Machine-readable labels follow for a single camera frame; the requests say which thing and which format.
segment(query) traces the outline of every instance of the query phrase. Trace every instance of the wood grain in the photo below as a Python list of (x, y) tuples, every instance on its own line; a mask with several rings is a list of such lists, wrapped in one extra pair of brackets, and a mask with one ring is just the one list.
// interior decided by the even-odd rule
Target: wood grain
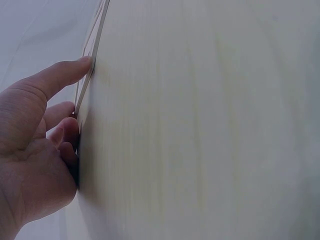
[(315, 236), (306, 89), (255, 7), (110, 1), (79, 110), (70, 240)]

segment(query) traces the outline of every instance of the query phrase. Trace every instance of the plywood sheet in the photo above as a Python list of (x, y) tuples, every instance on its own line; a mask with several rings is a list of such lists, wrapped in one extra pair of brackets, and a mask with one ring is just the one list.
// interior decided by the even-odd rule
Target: plywood sheet
[(79, 110), (69, 239), (319, 237), (302, 61), (319, 8), (300, 7), (110, 1)]

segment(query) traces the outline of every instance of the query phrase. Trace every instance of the skin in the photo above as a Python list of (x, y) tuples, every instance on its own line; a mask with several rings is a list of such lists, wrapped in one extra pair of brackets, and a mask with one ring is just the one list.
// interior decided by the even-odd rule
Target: skin
[[(79, 126), (72, 102), (47, 108), (90, 69), (89, 57), (64, 61), (0, 93), (0, 239), (68, 205), (77, 191)], [(46, 132), (55, 130), (46, 137)]]

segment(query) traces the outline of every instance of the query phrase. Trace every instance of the fingernail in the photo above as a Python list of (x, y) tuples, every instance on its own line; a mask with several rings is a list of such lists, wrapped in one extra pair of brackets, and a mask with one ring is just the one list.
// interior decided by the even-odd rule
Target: fingernail
[(82, 62), (82, 63), (86, 63), (88, 61), (90, 61), (91, 57), (90, 56), (83, 56), (81, 58), (78, 59), (79, 62)]

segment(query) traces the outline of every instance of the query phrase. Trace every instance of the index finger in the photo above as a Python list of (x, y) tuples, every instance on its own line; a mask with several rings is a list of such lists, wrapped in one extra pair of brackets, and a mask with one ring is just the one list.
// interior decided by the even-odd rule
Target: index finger
[(92, 59), (89, 56), (77, 61), (61, 61), (37, 74), (18, 81), (16, 85), (35, 87), (40, 90), (46, 101), (68, 85), (78, 82), (89, 71)]

